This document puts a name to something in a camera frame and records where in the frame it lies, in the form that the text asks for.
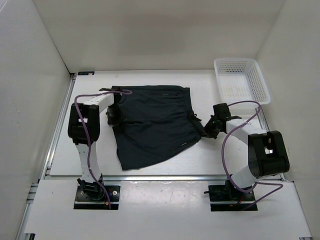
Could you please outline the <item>dark navy sport shorts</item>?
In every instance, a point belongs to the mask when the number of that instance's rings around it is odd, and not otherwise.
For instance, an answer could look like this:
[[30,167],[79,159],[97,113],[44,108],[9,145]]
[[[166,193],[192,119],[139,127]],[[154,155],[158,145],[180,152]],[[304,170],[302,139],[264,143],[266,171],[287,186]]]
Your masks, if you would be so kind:
[[121,86],[124,121],[113,126],[122,170],[138,170],[173,158],[202,138],[191,90],[179,85]]

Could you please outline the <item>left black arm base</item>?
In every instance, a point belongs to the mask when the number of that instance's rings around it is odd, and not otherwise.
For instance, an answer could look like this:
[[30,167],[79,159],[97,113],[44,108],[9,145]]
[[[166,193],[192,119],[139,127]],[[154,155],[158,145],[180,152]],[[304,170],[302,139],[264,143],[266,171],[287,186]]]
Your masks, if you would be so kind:
[[79,178],[73,208],[75,210],[118,210],[121,186],[105,185],[104,189],[96,182],[85,183]]

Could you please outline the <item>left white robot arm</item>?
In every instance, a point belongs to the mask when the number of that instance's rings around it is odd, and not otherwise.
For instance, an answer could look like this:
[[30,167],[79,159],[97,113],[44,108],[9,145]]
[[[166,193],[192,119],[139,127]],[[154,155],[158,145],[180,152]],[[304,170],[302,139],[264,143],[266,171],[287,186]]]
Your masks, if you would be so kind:
[[102,88],[94,94],[80,94],[70,108],[67,134],[75,144],[80,157],[82,176],[79,184],[87,189],[93,200],[105,194],[103,175],[99,168],[96,143],[101,133],[101,113],[106,112],[107,124],[117,126],[125,121],[119,107],[123,95],[132,94],[128,89]]

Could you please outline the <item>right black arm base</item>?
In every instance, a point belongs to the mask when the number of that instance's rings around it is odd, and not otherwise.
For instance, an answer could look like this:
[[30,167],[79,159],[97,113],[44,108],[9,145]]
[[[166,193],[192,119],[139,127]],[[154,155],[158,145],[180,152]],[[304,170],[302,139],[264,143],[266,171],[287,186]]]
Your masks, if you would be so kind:
[[209,196],[211,212],[258,211],[253,191],[244,193],[232,186],[209,185],[203,194]]

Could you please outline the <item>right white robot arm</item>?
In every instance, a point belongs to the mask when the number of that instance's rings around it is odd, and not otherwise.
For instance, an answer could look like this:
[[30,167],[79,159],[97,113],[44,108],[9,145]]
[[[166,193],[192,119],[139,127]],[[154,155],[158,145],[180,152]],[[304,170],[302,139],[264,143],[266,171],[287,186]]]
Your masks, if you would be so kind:
[[[226,134],[221,146],[221,161],[230,182],[225,186],[224,193],[230,200],[251,192],[262,179],[289,171],[289,158],[279,131],[265,131],[239,116],[219,118],[212,115],[203,128],[203,134],[216,139],[219,133]],[[247,165],[233,174],[229,173],[225,160],[225,147],[230,136],[247,145]]]

